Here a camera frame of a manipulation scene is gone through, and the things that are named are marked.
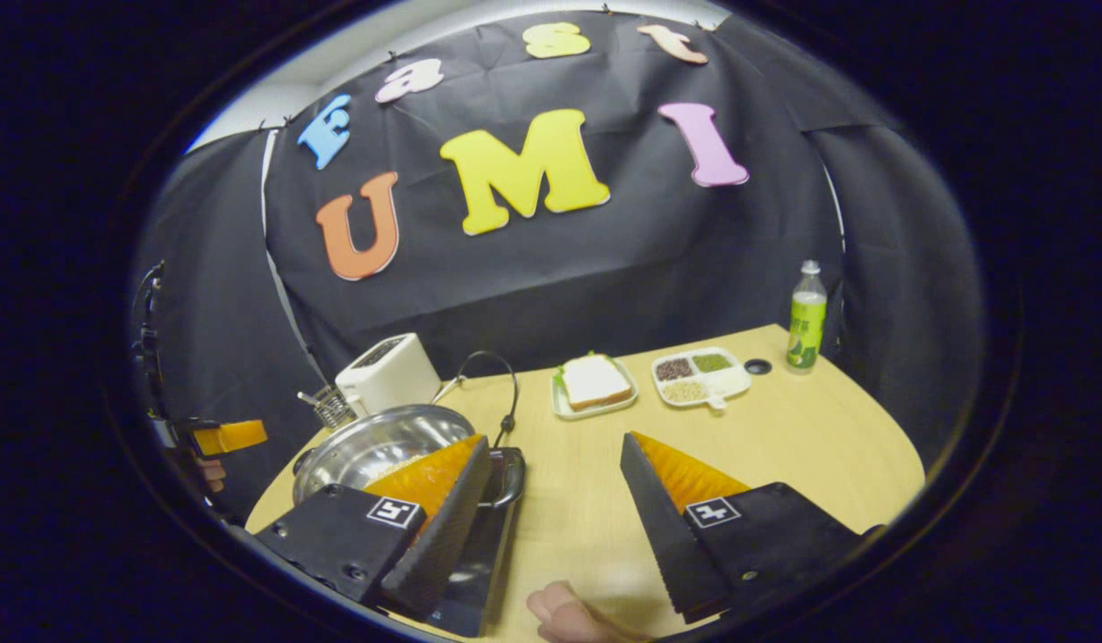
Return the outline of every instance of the white tray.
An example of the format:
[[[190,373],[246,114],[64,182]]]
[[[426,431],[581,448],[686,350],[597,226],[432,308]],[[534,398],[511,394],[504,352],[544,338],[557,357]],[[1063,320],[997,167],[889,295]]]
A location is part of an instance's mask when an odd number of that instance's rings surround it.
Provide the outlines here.
[[[638,387],[634,384],[634,378],[629,376],[629,371],[626,369],[626,365],[619,360],[611,358],[615,363],[615,366],[619,367],[619,372],[629,383],[629,398],[622,401],[616,401],[614,404],[601,404],[601,406],[592,406],[584,408],[584,410],[572,410],[571,404],[568,404],[568,392],[563,390],[554,378],[551,378],[551,410],[554,410],[554,415],[560,416],[564,420],[582,420],[583,418],[591,418],[591,416],[601,416],[603,412],[609,412],[613,410],[619,410],[619,408],[626,408],[634,404],[634,400],[638,399]]]
[[[699,371],[698,365],[694,363],[694,356],[700,354],[720,354],[726,358],[730,366],[726,368],[721,368],[719,371],[710,371],[703,373]],[[657,367],[662,362],[670,362],[671,360],[685,360],[690,365],[691,375],[684,378],[673,378],[673,379],[660,379],[658,378]],[[699,350],[689,350],[685,353],[676,353],[666,355],[666,357],[660,357],[650,364],[650,378],[653,379],[653,387],[658,390],[658,397],[662,399],[669,406],[699,406],[700,404],[709,404],[715,410],[725,410],[726,398],[739,394],[739,392],[746,390],[754,383],[750,378],[750,374],[746,373],[746,369],[737,362],[730,351],[723,347],[710,346],[700,347]],[[734,383],[731,386],[722,387],[720,379],[722,378],[733,378]],[[705,396],[699,399],[693,399],[690,401],[674,401],[666,396],[662,389],[669,387],[671,384],[677,383],[696,383],[699,386],[705,390]]]

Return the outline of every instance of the wooden table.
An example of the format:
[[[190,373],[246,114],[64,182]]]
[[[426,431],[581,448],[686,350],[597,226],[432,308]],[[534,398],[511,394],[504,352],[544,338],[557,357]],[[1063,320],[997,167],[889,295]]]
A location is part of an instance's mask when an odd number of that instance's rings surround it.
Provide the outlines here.
[[[705,623],[687,626],[662,587],[619,470],[624,435],[631,430],[754,487],[784,481],[855,533],[897,517],[926,481],[905,431],[827,360],[820,360],[812,374],[791,374],[785,368],[787,342],[787,331],[770,325],[622,355],[637,383],[638,399],[624,410],[582,420],[562,420],[551,411],[554,368],[520,373],[516,428],[501,446],[522,449],[526,492],[511,525],[510,561],[503,566],[499,619],[486,625],[482,640],[539,641],[538,619],[525,601],[531,591],[559,579],[571,581],[584,601],[616,622],[645,634],[662,636]],[[752,376],[750,389],[727,399],[722,412],[662,403],[650,378],[653,360],[710,345],[730,350],[743,363],[767,360],[773,371]],[[495,439],[510,401],[511,378],[501,375],[466,379],[440,404]],[[306,448],[327,435],[320,431]],[[250,533],[293,507],[293,481],[290,463],[257,502],[246,524]]]

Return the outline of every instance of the foam letter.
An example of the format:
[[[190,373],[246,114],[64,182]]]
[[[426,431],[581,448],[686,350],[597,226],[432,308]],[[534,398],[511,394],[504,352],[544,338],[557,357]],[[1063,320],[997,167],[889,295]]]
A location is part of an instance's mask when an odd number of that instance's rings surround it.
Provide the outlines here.
[[[694,63],[694,65],[705,65],[710,62],[710,58],[706,58],[705,54],[690,52],[690,49],[685,47],[685,42],[690,42],[690,37],[681,33],[674,33],[661,24],[641,25],[638,28],[638,32],[653,37],[653,41],[658,43],[658,47],[661,47],[662,52],[669,53],[679,61]]]
[[[750,172],[734,162],[719,128],[710,120],[713,107],[702,103],[668,103],[658,107],[658,114],[674,121],[685,138],[685,147],[694,158],[694,171],[690,173],[694,183],[710,187],[739,185],[750,180]]]
[[[444,81],[440,58],[428,58],[398,68],[383,79],[388,85],[376,93],[377,103],[391,103],[404,94],[431,89]]]
[[[325,170],[344,143],[348,142],[348,132],[337,131],[348,126],[348,114],[342,108],[348,105],[348,99],[350,96],[347,94],[333,98],[329,106],[313,118],[301,136],[298,136],[299,146],[305,143],[314,154],[317,154],[317,170]]]
[[[322,234],[325,235],[325,251],[329,256],[329,265],[342,279],[357,281],[375,275],[383,270],[397,254],[400,231],[397,210],[392,204],[392,185],[396,182],[397,172],[386,171],[368,180],[360,189],[360,195],[371,204],[372,225],[376,227],[376,240],[367,251],[356,251],[356,246],[352,245],[352,233],[348,232],[352,196],[337,196],[317,211],[317,223],[322,225]]]
[[[574,56],[591,49],[591,41],[579,35],[579,28],[571,23],[538,24],[523,32],[527,53],[537,58]]]
[[[515,154],[488,131],[462,133],[441,147],[441,158],[456,163],[468,216],[463,227],[482,235],[507,225],[507,208],[499,206],[491,187],[522,216],[534,216],[539,186],[547,174],[550,190],[543,201],[551,212],[568,212],[604,204],[611,190],[595,179],[586,158],[580,110],[549,110],[531,119],[523,150]]]

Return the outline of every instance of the stainless steel pot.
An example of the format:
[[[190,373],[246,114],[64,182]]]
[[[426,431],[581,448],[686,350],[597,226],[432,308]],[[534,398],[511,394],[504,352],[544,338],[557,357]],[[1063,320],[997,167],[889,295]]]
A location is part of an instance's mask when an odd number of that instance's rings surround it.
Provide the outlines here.
[[[388,467],[440,451],[474,432],[473,425],[460,412],[432,404],[397,406],[354,420],[298,457],[293,464],[293,504],[327,484],[363,490]],[[498,457],[506,459],[510,475],[506,476],[501,495],[486,503],[489,505],[507,504],[522,492],[522,456],[518,449],[501,451]]]

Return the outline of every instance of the yellow letter m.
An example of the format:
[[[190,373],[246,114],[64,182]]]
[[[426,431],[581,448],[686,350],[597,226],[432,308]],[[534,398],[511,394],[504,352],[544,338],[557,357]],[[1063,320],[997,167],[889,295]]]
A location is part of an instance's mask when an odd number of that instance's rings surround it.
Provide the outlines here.
[[[483,235],[507,225],[507,208],[491,195],[499,195],[522,216],[534,216],[543,174],[548,178],[551,212],[569,212],[604,204],[611,190],[595,179],[583,148],[580,128],[585,117],[580,110],[551,110],[534,117],[519,154],[488,131],[477,129],[456,136],[441,147],[441,158],[456,163],[468,216],[464,232]]]

